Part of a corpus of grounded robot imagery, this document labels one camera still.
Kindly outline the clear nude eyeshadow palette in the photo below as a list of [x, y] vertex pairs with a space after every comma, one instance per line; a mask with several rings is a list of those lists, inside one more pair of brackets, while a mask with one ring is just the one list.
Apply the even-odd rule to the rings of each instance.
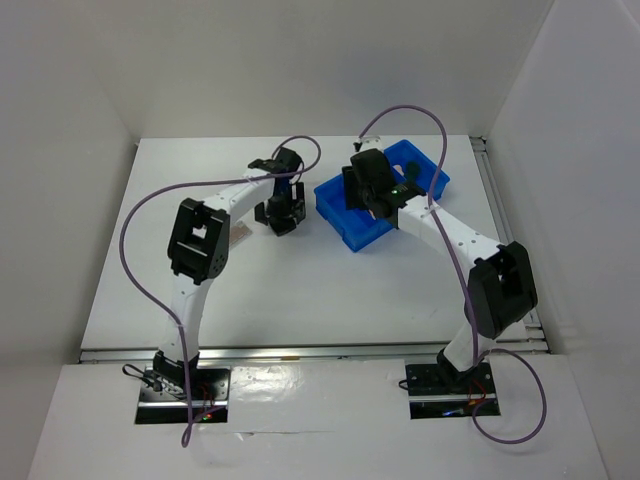
[[232, 249], [252, 235], [251, 228], [242, 220], [237, 221], [230, 228], [229, 248]]

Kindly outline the dark green labelled round puff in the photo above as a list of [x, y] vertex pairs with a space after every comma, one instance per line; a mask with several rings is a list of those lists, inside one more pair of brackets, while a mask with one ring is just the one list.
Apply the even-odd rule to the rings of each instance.
[[403, 168], [404, 178], [410, 182], [416, 182], [421, 174], [421, 167], [414, 161], [409, 161]]

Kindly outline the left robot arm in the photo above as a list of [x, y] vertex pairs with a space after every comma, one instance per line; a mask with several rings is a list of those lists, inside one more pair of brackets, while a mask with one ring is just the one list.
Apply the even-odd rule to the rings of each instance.
[[197, 387], [199, 331], [214, 280], [229, 257], [231, 226], [249, 212], [277, 236], [292, 232], [305, 219], [304, 185], [293, 185], [291, 173], [303, 161], [284, 148], [274, 159], [255, 160], [244, 181], [204, 200], [187, 198], [178, 208], [168, 245], [173, 274], [170, 326], [153, 359], [163, 389], [176, 399]]

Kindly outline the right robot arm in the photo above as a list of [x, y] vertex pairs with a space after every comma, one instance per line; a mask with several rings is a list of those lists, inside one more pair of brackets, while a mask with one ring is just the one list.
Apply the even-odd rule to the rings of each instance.
[[363, 210], [449, 257], [463, 294], [465, 323], [437, 355], [436, 379], [448, 392], [471, 379], [481, 356], [538, 304], [527, 249], [471, 228], [417, 183], [395, 178], [379, 149], [361, 151], [342, 169], [346, 206]]

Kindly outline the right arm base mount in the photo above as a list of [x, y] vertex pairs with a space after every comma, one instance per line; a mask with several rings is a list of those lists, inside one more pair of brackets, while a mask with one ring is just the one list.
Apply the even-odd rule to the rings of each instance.
[[447, 383], [436, 364], [407, 364], [398, 387], [408, 394], [412, 420], [500, 416], [493, 372], [483, 362], [458, 383]]

